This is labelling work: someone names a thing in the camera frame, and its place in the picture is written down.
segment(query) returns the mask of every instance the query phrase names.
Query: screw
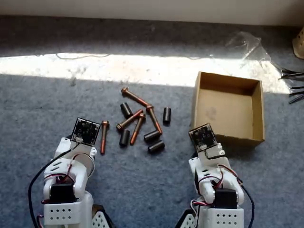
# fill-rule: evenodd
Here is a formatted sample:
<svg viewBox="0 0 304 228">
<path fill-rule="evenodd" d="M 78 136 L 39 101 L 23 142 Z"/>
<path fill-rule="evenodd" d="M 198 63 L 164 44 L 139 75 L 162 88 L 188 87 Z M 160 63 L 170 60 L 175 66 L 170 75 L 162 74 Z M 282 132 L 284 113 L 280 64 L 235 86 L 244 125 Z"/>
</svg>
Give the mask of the screw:
<svg viewBox="0 0 304 228">
<path fill-rule="evenodd" d="M 132 134 L 132 137 L 131 137 L 131 140 L 130 140 L 130 145 L 134 145 L 135 140 L 137 138 L 137 135 L 139 133 L 139 130 L 141 129 L 141 126 L 146 119 L 146 115 L 144 113 L 140 113 L 138 117 L 139 117 L 139 119 L 137 121 L 134 132 Z"/>
<path fill-rule="evenodd" d="M 102 126 L 102 135 L 101 135 L 101 145 L 100 145 L 100 153 L 103 155 L 105 154 L 105 137 L 106 137 L 106 132 L 110 127 L 110 123 L 107 120 L 103 120 L 101 122 Z"/>
<path fill-rule="evenodd" d="M 127 126 L 128 124 L 130 124 L 133 120 L 135 120 L 138 115 L 140 113 L 143 113 L 143 110 L 140 109 L 138 110 L 136 113 L 134 113 L 130 118 L 126 119 L 125 121 L 123 121 L 122 123 L 118 123 L 116 125 L 117 130 L 121 131 L 125 126 Z"/>
<path fill-rule="evenodd" d="M 149 106 L 149 103 L 147 103 L 140 97 L 136 96 L 134 93 L 131 93 L 127 87 L 122 88 L 122 95 L 131 98 L 132 100 L 140 103 L 141 105 L 143 105 L 145 107 Z"/>
<path fill-rule="evenodd" d="M 148 105 L 146 107 L 146 111 L 147 111 L 147 113 L 149 113 L 149 115 L 150 115 L 150 117 L 151 117 L 151 119 L 153 121 L 153 124 L 154 124 L 156 130 L 159 131 L 160 134 L 162 134 L 161 126 L 160 126 L 160 124 L 158 123 L 158 121 L 156 119 L 156 116 L 154 114 L 153 108 L 154 107 L 152 105 Z"/>
</svg>

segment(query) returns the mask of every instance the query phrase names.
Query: wire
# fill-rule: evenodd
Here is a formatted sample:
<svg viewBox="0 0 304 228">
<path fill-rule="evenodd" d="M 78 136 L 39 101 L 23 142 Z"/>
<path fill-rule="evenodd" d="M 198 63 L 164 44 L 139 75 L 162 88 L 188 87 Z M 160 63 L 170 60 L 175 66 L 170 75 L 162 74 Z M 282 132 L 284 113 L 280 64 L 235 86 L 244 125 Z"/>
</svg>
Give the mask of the wire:
<svg viewBox="0 0 304 228">
<path fill-rule="evenodd" d="M 195 199 L 190 201 L 190 207 L 193 210 L 193 212 L 195 214 L 195 218 L 196 218 L 195 227 L 197 227 L 198 222 L 199 222 L 199 216 L 198 216 L 198 213 L 196 212 L 196 210 L 194 209 L 193 205 L 198 206 L 200 208 L 200 206 L 208 207 L 208 206 L 210 206 L 210 204 L 207 204 L 206 202 L 196 201 Z"/>
<path fill-rule="evenodd" d="M 43 226 L 41 225 L 41 222 L 40 222 L 40 218 L 43 218 L 43 217 L 44 217 L 43 215 L 37 215 L 37 217 L 36 217 L 36 221 L 39 225 L 39 228 L 43 228 Z"/>
<path fill-rule="evenodd" d="M 91 171 L 90 171 L 90 174 L 88 175 L 88 178 L 90 178 L 90 177 L 92 176 L 93 172 L 95 171 L 95 163 L 94 163 L 94 160 L 93 160 L 89 155 L 87 155 L 86 153 L 77 153 L 77 154 L 75 154 L 75 155 L 72 157 L 72 161 L 71 161 L 71 163 L 70 163 L 70 165 L 69 165 L 69 167 L 68 167 L 68 169 L 67 169 L 66 176 L 63 178 L 62 181 L 65 181 L 67 177 L 70 177 L 69 174 L 70 174 L 71 168 L 72 168 L 72 166 L 73 166 L 72 162 L 73 162 L 73 161 L 76 159 L 76 157 L 79 156 L 79 155 L 85 155 L 85 156 L 89 157 L 89 159 L 91 160 L 91 162 L 92 162 L 92 164 L 93 164 L 93 167 L 92 167 L 92 169 L 91 169 Z"/>
<path fill-rule="evenodd" d="M 63 57 L 60 57 L 57 53 L 55 55 L 57 56 L 57 58 L 60 58 L 63 60 L 75 60 L 75 59 L 81 59 L 81 58 L 87 58 L 87 57 L 104 58 L 104 57 L 109 56 L 110 54 L 106 54 L 104 56 L 87 55 L 87 56 L 80 56 L 80 57 L 75 57 L 75 58 L 63 58 Z"/>
<path fill-rule="evenodd" d="M 197 220 L 199 217 L 198 217 L 198 214 L 197 214 L 196 210 L 195 210 L 194 207 L 193 207 L 193 203 L 194 203 L 194 202 L 196 202 L 195 199 L 190 201 L 190 207 L 191 207 L 191 209 L 193 210 L 193 212 L 194 212 L 194 214 L 195 214 L 195 218 L 196 218 L 196 220 Z"/>
<path fill-rule="evenodd" d="M 87 156 L 90 160 L 91 160 L 91 162 L 92 162 L 92 169 L 91 169 L 91 171 L 90 171 L 90 174 L 88 175 L 88 178 L 90 178 L 91 176 L 92 176 L 92 174 L 93 174 L 93 172 L 94 172 L 94 170 L 95 170 L 95 163 L 94 163 L 94 160 L 93 160 L 93 158 L 91 158 L 91 156 L 90 155 L 87 155 L 86 153 L 78 153 L 78 154 L 76 154 L 74 157 L 73 157 L 73 160 L 75 160 L 75 158 L 77 157 L 77 156 L 79 156 L 79 155 L 85 155 L 85 156 Z"/>
<path fill-rule="evenodd" d="M 248 228 L 251 228 L 252 227 L 252 224 L 253 224 L 253 220 L 255 219 L 255 203 L 251 197 L 251 195 L 249 194 L 249 192 L 247 191 L 247 189 L 244 187 L 244 185 L 241 185 L 241 188 L 245 191 L 245 193 L 248 195 L 249 199 L 250 199 L 250 202 L 251 202 L 251 205 L 252 205 L 252 209 L 251 209 L 251 220 L 250 220 L 250 223 L 249 223 L 249 226 Z"/>
<path fill-rule="evenodd" d="M 207 179 L 207 178 L 215 178 L 215 179 L 217 179 L 217 180 L 218 180 L 218 183 L 217 183 L 215 186 L 217 186 L 217 185 L 221 182 L 221 179 L 218 178 L 218 177 L 216 177 L 216 176 L 206 176 L 206 177 L 201 178 L 201 179 L 199 180 L 198 184 L 199 184 L 201 181 L 203 181 L 203 180 L 205 180 L 205 179 Z"/>
<path fill-rule="evenodd" d="M 77 146 L 79 145 L 79 143 L 76 144 L 76 146 L 72 149 L 69 149 L 66 152 L 61 153 L 60 155 L 58 155 L 57 157 L 55 157 L 53 160 L 51 160 L 50 162 L 48 162 L 45 166 L 43 166 L 38 173 L 34 176 L 34 178 L 32 179 L 32 181 L 30 182 L 29 186 L 28 186 L 28 207 L 29 207 L 29 213 L 30 216 L 32 218 L 32 222 L 34 224 L 35 228 L 40 228 L 35 220 L 35 214 L 34 214 L 34 210 L 33 210 L 33 203 L 32 203 L 32 187 L 35 183 L 35 181 L 37 180 L 37 178 L 39 177 L 39 175 L 53 162 L 55 162 L 56 160 L 58 160 L 59 158 L 65 156 L 67 153 L 71 152 L 72 150 L 74 150 Z"/>
<path fill-rule="evenodd" d="M 223 165 L 223 164 L 218 164 L 218 167 L 223 167 L 225 168 L 226 170 L 228 170 L 229 172 L 231 172 L 236 178 L 237 178 L 237 181 L 238 183 L 240 184 L 241 188 L 244 190 L 244 192 L 248 195 L 249 199 L 250 199 L 250 202 L 251 202 L 251 205 L 252 205 L 252 209 L 251 209 L 251 220 L 250 220 L 250 223 L 248 225 L 248 228 L 251 228 L 252 227 L 252 224 L 253 224 L 253 221 L 255 219 L 255 203 L 251 197 L 251 195 L 249 194 L 248 190 L 244 187 L 243 185 L 243 181 L 238 177 L 237 173 L 230 169 L 229 167 L 227 167 L 226 165 Z"/>
</svg>

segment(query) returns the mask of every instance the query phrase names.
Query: black circuit board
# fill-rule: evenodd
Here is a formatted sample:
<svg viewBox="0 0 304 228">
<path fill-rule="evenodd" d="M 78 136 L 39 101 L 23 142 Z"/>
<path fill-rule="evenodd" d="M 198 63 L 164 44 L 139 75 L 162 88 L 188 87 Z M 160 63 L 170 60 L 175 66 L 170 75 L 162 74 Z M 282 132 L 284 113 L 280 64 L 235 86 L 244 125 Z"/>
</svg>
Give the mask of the black circuit board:
<svg viewBox="0 0 304 228">
<path fill-rule="evenodd" d="M 85 145 L 94 146 L 100 124 L 77 118 L 71 140 Z"/>
<path fill-rule="evenodd" d="M 205 151 L 218 144 L 209 123 L 190 130 L 189 136 L 193 142 L 196 153 Z"/>
</svg>

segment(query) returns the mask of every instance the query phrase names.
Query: black wire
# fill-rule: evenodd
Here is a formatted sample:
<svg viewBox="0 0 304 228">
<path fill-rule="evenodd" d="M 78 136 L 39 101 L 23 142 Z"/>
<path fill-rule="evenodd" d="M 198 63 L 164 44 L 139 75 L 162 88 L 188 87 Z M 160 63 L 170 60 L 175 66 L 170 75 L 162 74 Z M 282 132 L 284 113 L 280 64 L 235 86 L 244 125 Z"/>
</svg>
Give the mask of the black wire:
<svg viewBox="0 0 304 228">
<path fill-rule="evenodd" d="M 39 172 L 34 176 L 34 178 L 32 179 L 32 181 L 30 182 L 29 186 L 28 186 L 28 207 L 29 207 L 29 213 L 30 216 L 32 218 L 32 222 L 34 224 L 35 228 L 39 228 L 37 222 L 36 222 L 36 218 L 35 218 L 35 214 L 34 214 L 34 210 L 33 210 L 33 203 L 32 203 L 32 187 L 34 182 L 37 180 L 37 178 L 39 177 L 39 175 L 50 165 L 52 164 L 54 161 L 58 160 L 59 158 L 65 156 L 67 153 L 71 152 L 72 150 L 74 150 L 77 146 L 79 145 L 79 143 L 76 144 L 76 146 L 72 149 L 69 149 L 66 152 L 61 153 L 60 155 L 58 155 L 56 158 L 54 158 L 53 160 L 51 160 L 50 162 L 48 162 L 45 166 L 43 166 L 41 168 L 41 170 L 39 170 Z"/>
<path fill-rule="evenodd" d="M 253 224 L 253 220 L 255 219 L 255 203 L 253 201 L 253 199 L 251 198 L 251 195 L 249 194 L 249 192 L 247 191 L 247 189 L 244 187 L 244 185 L 241 185 L 242 189 L 245 191 L 245 193 L 248 195 L 250 201 L 251 201 L 251 205 L 252 205 L 252 210 L 251 210 L 251 220 L 249 223 L 248 228 L 252 227 Z"/>
</svg>

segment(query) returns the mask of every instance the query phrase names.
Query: open cardboard box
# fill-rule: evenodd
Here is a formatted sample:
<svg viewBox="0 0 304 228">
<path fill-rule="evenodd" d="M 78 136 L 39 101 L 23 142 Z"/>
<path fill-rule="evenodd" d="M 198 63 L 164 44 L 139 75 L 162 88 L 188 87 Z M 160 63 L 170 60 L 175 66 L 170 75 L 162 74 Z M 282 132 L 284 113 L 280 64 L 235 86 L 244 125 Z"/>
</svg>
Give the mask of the open cardboard box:
<svg viewBox="0 0 304 228">
<path fill-rule="evenodd" d="M 265 140 L 262 82 L 199 72 L 191 127 L 210 123 L 220 143 L 257 146 Z"/>
</svg>

